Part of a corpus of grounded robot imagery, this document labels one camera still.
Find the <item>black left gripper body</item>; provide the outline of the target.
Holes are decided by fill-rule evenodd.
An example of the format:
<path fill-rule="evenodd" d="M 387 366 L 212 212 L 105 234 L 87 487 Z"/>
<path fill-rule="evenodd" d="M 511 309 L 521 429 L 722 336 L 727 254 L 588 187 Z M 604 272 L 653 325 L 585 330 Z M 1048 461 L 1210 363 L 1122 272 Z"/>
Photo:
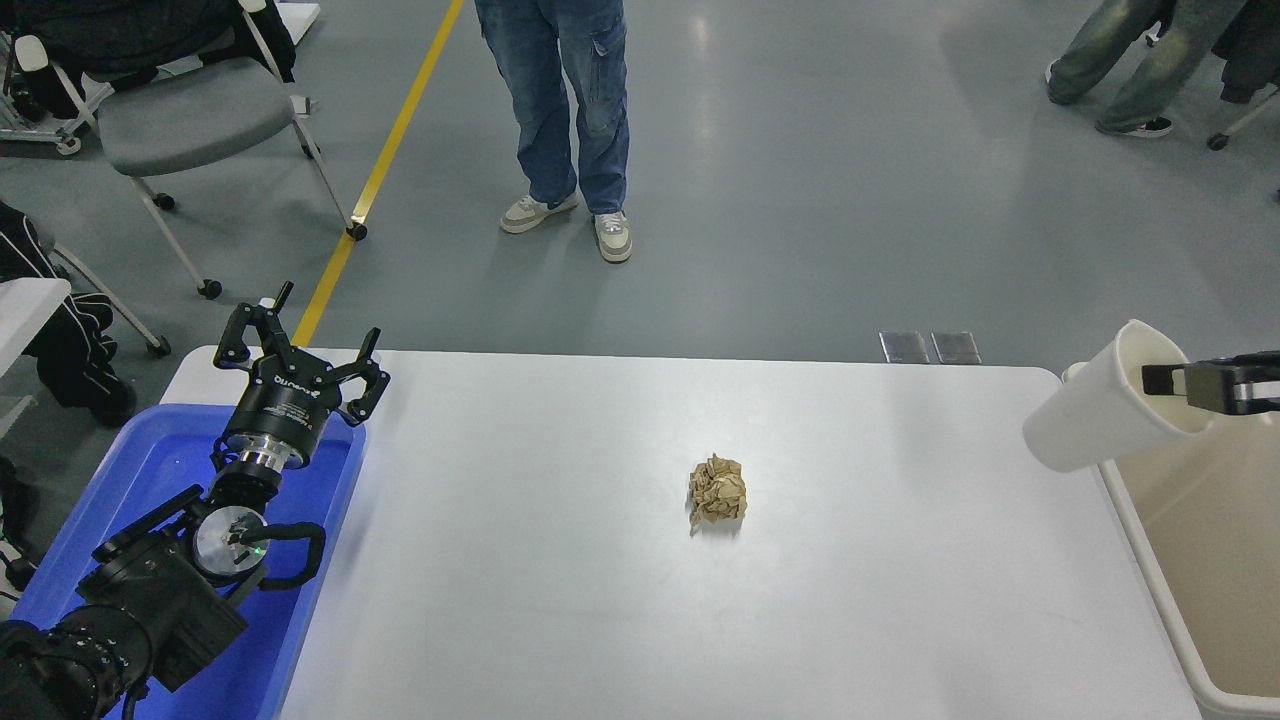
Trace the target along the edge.
<path fill-rule="evenodd" d="M 234 368 L 250 379 L 223 433 L 223 452 L 264 448 L 278 466 L 308 465 L 340 401 L 333 363 L 297 350 L 291 359 L 265 354 Z"/>

